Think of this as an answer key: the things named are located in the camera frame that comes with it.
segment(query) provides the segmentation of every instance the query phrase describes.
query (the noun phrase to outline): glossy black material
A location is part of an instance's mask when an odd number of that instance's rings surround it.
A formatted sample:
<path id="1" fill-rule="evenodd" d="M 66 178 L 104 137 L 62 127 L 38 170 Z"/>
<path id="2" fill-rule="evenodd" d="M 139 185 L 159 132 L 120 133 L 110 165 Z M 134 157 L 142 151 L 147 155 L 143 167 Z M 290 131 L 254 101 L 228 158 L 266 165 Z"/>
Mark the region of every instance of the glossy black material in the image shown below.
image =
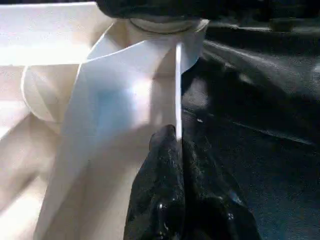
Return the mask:
<path id="1" fill-rule="evenodd" d="M 237 20 L 255 15 L 259 20 L 317 16 L 316 0 L 97 0 L 100 9 L 113 18 L 137 18 L 152 22 L 183 19 Z"/>
<path id="2" fill-rule="evenodd" d="M 202 56 L 182 75 L 183 161 L 202 177 L 191 174 L 185 185 L 210 204 L 222 196 L 235 216 L 246 199 L 262 239 L 320 239 L 319 42 L 312 26 L 211 25 Z"/>
<path id="3" fill-rule="evenodd" d="M 168 125 L 150 140 L 150 152 L 131 190 L 125 240 L 181 239 L 185 194 L 181 148 Z"/>

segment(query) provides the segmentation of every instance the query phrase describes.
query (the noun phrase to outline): black glove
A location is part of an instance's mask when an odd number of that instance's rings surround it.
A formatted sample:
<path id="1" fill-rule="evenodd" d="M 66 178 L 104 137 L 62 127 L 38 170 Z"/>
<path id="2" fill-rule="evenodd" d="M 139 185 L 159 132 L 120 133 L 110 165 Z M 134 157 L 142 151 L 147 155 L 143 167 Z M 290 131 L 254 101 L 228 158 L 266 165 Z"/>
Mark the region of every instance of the black glove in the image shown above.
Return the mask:
<path id="1" fill-rule="evenodd" d="M 165 126 L 131 190 L 125 240 L 259 240 L 239 186 L 198 139 L 183 140 Z"/>

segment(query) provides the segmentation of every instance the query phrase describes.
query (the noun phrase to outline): gloved finger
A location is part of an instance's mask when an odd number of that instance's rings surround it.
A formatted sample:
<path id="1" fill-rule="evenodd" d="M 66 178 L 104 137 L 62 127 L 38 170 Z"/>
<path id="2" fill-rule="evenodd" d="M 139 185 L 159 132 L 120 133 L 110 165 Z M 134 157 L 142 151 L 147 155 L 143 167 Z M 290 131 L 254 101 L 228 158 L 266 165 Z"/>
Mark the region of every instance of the gloved finger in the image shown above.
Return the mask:
<path id="1" fill-rule="evenodd" d="M 132 184 L 125 240 L 181 239 L 185 217 L 183 166 L 175 127 L 150 140 L 150 150 Z"/>

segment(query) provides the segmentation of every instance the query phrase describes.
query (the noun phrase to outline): black fabric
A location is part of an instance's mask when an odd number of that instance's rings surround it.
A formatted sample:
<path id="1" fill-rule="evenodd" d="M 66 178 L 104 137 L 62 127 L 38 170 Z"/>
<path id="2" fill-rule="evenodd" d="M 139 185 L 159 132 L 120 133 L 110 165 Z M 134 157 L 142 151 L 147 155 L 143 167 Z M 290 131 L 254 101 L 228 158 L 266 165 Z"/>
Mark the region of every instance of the black fabric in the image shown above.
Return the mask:
<path id="1" fill-rule="evenodd" d="M 183 160 L 216 159 L 262 239 L 320 239 L 319 40 L 210 26 L 201 58 L 182 75 Z"/>

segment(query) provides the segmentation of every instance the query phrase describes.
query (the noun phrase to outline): white cardboard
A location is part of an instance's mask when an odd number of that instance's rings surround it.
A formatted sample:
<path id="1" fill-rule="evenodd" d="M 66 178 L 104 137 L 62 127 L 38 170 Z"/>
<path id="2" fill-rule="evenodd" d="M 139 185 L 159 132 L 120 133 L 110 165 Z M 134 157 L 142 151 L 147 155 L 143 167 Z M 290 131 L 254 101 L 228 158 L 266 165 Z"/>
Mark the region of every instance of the white cardboard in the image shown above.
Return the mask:
<path id="1" fill-rule="evenodd" d="M 121 23 L 108 29 L 78 70 L 36 240 L 122 239 L 131 185 L 151 135 L 173 124 L 181 137 L 181 73 L 198 59 L 200 46 L 193 45 L 201 44 L 205 24 L 128 47 L 112 41 L 116 26 Z M 172 50 L 175 72 L 159 76 Z"/>

